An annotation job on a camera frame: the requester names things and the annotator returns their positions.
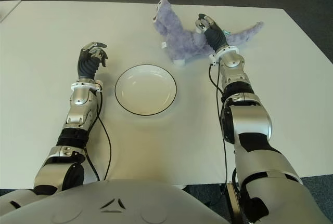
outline plush dinosaur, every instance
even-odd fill
[[[215,54],[204,34],[183,28],[168,0],[160,0],[157,4],[157,14],[153,18],[153,23],[156,30],[165,37],[162,45],[166,47],[174,64],[184,65],[186,60],[195,55]],[[260,31],[263,25],[263,22],[258,22],[251,28],[234,34],[225,31],[228,44],[237,46],[248,41]]]

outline robot forearm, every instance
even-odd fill
[[[102,43],[92,42],[81,49],[78,61],[79,79],[71,85],[70,110],[66,117],[56,146],[37,173],[33,190],[16,190],[0,201],[0,216],[42,199],[56,192],[82,185],[85,146],[89,132],[98,117],[97,94],[102,91],[102,82],[94,76],[99,63],[105,66],[106,53]]]
[[[235,148],[239,201],[249,221],[330,223],[288,160],[268,143],[272,122],[254,94],[237,47],[228,45],[210,17],[199,15],[196,25],[209,35],[209,44],[214,41],[214,58],[220,62],[222,132]]]

